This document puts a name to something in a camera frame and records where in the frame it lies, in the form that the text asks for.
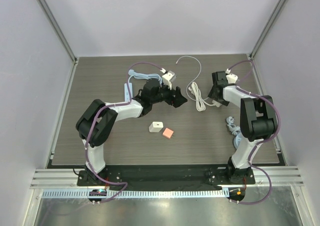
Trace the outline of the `white usb power strip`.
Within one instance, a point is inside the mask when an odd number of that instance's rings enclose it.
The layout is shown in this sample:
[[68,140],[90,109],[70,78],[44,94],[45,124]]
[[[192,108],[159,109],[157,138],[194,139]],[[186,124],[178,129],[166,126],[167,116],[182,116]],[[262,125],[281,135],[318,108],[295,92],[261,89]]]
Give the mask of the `white usb power strip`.
[[215,100],[212,100],[212,106],[215,106],[215,107],[219,108],[221,105],[222,105],[221,103],[219,103],[219,102],[217,102]]

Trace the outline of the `blue power strip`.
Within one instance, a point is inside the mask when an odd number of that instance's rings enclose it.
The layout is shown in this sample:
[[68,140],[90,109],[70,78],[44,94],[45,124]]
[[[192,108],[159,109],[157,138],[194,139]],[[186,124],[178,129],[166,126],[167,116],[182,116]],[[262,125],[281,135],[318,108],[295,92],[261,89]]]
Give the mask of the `blue power strip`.
[[133,85],[132,83],[125,83],[124,84],[124,101],[130,101],[130,98],[133,97]]

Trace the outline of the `pink plug adapter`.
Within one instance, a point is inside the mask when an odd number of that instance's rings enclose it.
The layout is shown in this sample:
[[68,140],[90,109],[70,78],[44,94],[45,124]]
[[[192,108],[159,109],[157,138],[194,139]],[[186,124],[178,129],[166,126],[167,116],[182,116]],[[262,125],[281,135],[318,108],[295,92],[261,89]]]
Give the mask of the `pink plug adapter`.
[[167,139],[171,139],[172,136],[173,136],[173,133],[174,133],[173,130],[171,130],[171,129],[169,129],[169,128],[166,128],[166,129],[163,131],[163,134],[162,134],[162,135],[163,135],[165,138],[167,138]]

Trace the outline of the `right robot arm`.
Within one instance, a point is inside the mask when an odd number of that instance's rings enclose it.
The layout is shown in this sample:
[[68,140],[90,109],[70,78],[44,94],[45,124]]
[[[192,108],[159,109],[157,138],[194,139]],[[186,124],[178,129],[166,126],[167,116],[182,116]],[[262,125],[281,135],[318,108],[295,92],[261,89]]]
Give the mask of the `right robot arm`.
[[229,158],[225,177],[231,184],[243,184],[250,177],[252,159],[260,146],[278,132],[278,111],[271,96],[260,96],[243,90],[231,82],[224,71],[212,73],[213,86],[208,97],[218,107],[232,103],[240,108],[239,128],[242,139],[236,152]]

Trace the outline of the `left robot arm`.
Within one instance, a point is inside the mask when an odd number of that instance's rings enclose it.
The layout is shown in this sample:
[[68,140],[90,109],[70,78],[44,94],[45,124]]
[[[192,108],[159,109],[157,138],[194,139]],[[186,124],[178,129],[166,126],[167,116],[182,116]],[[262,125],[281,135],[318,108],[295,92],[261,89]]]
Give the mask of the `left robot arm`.
[[156,103],[166,102],[178,108],[187,101],[180,87],[172,89],[156,79],[147,80],[138,94],[128,102],[105,103],[100,99],[93,100],[75,126],[84,144],[85,168],[90,182],[99,186],[106,180],[104,143],[116,122],[143,117]]

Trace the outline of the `white cube charger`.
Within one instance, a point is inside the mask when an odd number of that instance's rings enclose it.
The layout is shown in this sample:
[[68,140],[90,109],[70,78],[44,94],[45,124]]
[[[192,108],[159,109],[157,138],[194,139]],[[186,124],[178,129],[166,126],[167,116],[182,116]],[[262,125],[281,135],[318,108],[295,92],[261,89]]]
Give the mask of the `white cube charger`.
[[148,130],[150,133],[158,133],[160,132],[164,127],[164,124],[160,121],[154,121],[150,124]]

